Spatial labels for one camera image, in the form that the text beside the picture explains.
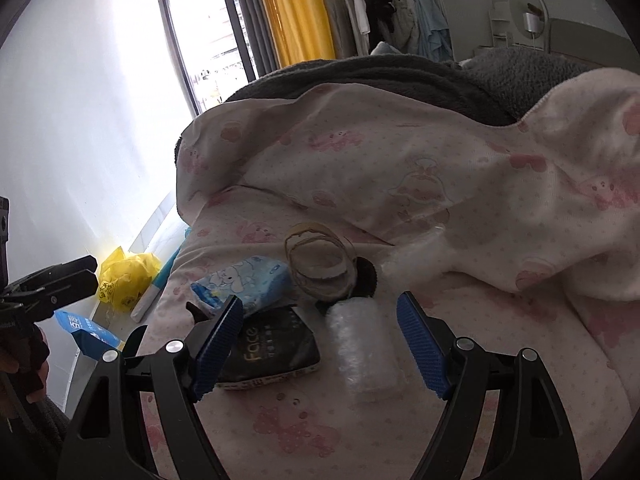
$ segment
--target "gray fleece blanket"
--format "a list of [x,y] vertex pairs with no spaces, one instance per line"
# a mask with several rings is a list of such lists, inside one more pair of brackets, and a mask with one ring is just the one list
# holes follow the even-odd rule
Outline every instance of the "gray fleece blanket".
[[554,86],[587,70],[587,66],[523,47],[487,50],[463,68],[455,62],[441,64],[408,54],[318,59],[267,74],[227,101],[296,99],[322,83],[360,83],[453,110],[482,124],[507,126]]

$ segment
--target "blue gripper pad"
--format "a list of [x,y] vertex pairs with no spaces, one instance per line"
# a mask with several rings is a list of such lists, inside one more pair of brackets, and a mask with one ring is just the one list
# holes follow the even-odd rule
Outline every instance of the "blue gripper pad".
[[396,317],[409,350],[427,388],[443,399],[451,389],[446,376],[446,360],[423,320],[420,305],[405,292],[398,298]]
[[244,321],[242,301],[235,298],[231,301],[216,327],[202,345],[195,359],[195,373],[191,391],[196,400],[213,390],[226,358],[229,357],[233,345]]

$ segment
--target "silver screw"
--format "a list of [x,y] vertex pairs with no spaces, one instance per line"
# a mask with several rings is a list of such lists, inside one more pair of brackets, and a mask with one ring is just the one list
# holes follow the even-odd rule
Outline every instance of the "silver screw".
[[177,354],[180,350],[184,348],[184,343],[179,339],[175,339],[173,341],[169,341],[164,349],[169,352],[169,354]]
[[527,361],[535,361],[538,358],[538,354],[531,348],[525,348],[522,351],[522,357],[524,357]]
[[473,350],[475,345],[474,342],[471,341],[471,339],[469,339],[468,337],[461,337],[456,341],[456,346],[461,350],[469,351]]
[[115,350],[107,350],[104,354],[102,354],[102,360],[111,363],[118,358],[118,353]]

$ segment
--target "yellow plastic bag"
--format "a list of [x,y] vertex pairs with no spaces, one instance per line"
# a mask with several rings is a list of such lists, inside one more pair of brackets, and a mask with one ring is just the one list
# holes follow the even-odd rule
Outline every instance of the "yellow plastic bag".
[[127,256],[118,247],[100,266],[98,299],[117,310],[131,310],[162,267],[151,253]]

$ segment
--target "blue wet wipes pack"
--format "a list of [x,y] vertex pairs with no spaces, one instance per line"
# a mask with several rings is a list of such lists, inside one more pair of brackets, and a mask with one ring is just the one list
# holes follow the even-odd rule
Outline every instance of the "blue wet wipes pack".
[[64,310],[55,311],[55,316],[58,324],[76,340],[80,351],[96,361],[107,350],[124,348],[124,341],[90,319]]
[[191,283],[202,301],[221,310],[232,294],[244,305],[244,316],[278,301],[291,288],[287,264],[266,256],[251,256]]

